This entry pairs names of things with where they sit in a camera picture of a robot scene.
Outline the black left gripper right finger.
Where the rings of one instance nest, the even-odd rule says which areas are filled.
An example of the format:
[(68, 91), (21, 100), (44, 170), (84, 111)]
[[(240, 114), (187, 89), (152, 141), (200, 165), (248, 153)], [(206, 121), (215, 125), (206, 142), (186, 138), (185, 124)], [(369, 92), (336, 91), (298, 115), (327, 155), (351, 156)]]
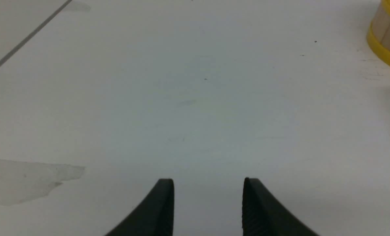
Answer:
[(244, 236), (316, 236), (287, 210), (257, 178), (243, 182), (242, 229)]

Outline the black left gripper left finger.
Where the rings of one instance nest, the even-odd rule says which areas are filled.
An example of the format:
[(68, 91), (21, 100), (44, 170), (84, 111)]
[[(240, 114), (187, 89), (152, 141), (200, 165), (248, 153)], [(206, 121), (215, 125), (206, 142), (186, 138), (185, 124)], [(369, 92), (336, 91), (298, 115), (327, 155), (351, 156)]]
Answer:
[(172, 236), (174, 206), (174, 181), (161, 178), (141, 203), (107, 236)]

